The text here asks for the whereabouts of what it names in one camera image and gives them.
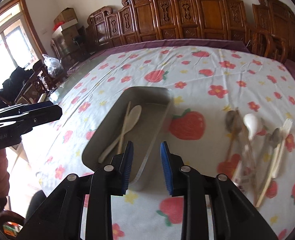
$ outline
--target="person's hand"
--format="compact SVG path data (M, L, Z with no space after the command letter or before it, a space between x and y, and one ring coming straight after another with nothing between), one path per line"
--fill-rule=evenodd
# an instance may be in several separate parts
M6 150L0 150L0 198L6 197L9 193L10 174L7 172L8 160L6 158Z

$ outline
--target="red flower print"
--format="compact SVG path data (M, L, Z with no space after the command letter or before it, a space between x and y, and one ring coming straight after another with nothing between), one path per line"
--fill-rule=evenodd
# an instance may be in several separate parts
M127 82L131 80L131 76L125 76L124 78L121 79L121 83Z
M270 75L267 75L266 77L267 77L267 79L271 80L272 83L274 83L274 84L276 83L276 79L275 79L275 77L270 76Z
M279 235L277 236L278 240L283 240L286 236L286 233L287 233L287 230L286 229L283 229L281 231L281 233L279 233Z
M183 207L184 198L170 197L161 201L159 210L156 212L165 217L166 226L170 227L172 224L180 224L183 221Z
M257 112L258 109L260 108L260 105L255 104L255 102L253 102L253 101L249 102L248 105L249 105L249 108L251 110L254 110L255 112Z
M160 52L160 54L168 54L169 53L169 50L167 49L167 50L163 50L163 51L161 51Z
M227 175L230 179L233 177L234 171L241 159L240 155L233 154L229 162L221 162L216 168L218 174L223 173Z
M221 65L221 67L230 68L230 69L234 69L236 67L235 64L232 64L231 62L227 60L224 60L223 62L219 62L219 64Z
M235 58L241 58L241 56L238 55L238 54L232 54L231 56L232 56L232 57L235 57Z
M91 105L91 103L89 102L84 102L78 109L78 112L84 112L86 109L89 108L89 106Z
M283 66L279 65L277 66L281 71L285 71L285 69L283 68Z
M83 83L76 84L76 86L74 87L74 89L78 89L81 85L83 85Z
M274 95L275 95L275 97L276 97L277 99L281 99L281 98L282 98L281 94L278 93L278 92L274 92Z
M73 134L73 131L66 131L65 135L63 136L63 143L67 143L71 136Z
M121 231L120 226L116 223L112 225L112 232L113 240L118 240L120 237L125 236L124 232Z
M62 175L65 171L65 168L60 165L58 168L55 169L55 178L62 179Z
M227 90L223 89L223 86L210 85L209 87L211 88L211 90L208 91L208 94L211 96L217 96L218 98L223 98L224 95L228 93Z
M201 69L199 70L199 74L202 74L206 77L210 77L210 76L213 76L213 71L210 69Z
M175 88L181 88L181 89L183 89L186 86L186 83L180 81L180 82L175 83L174 85L175 85Z
M258 60L252 60L252 62L258 66L261 66L262 65L262 62L258 61Z
M289 101L292 103L292 105L295 105L295 99L293 97L289 97Z
M131 67L131 64L125 64L121 67L122 70L128 69L129 67Z
M293 134L289 134L285 140L285 147L287 148L288 152L291 153L293 149L295 149L295 141Z
M48 160L46 161L46 163L50 163L52 160L53 160L53 156L50 156L50 157L48 158Z
M246 83L242 80L236 82L240 87L246 87Z
M108 64L108 63L106 63L106 64L104 64L104 65L100 66L100 67L99 67L99 69L105 69L105 68L106 68L108 65L109 65L109 64Z
M133 55L129 56L129 58L132 59L132 58L136 58L137 56L138 56L138 54L133 54Z

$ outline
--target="white plastic fork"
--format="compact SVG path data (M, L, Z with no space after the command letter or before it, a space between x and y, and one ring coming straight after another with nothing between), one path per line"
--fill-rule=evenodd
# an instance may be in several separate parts
M291 119L286 119L283 126L281 127L281 135L282 135L282 143L281 143L281 148L280 148L280 152L277 156L277 160L276 160L276 164L273 168L273 172L272 172L272 179L275 179L280 171L280 167L281 167L281 160L282 160L282 156L284 153L284 147L285 147L285 141L287 136L289 135L289 132L291 131L292 128L292 120Z

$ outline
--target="plastic bag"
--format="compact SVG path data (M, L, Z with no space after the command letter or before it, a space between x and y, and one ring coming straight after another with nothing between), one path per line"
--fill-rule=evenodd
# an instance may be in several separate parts
M44 64L47 66L48 73L51 77L56 78L63 72L63 66L57 58L49 57L46 54L42 54L44 58Z

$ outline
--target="cardboard box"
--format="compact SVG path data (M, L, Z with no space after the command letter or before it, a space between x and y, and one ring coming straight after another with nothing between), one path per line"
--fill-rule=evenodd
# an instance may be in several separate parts
M65 8L54 20L54 24L58 22L69 22L78 19L73 8Z

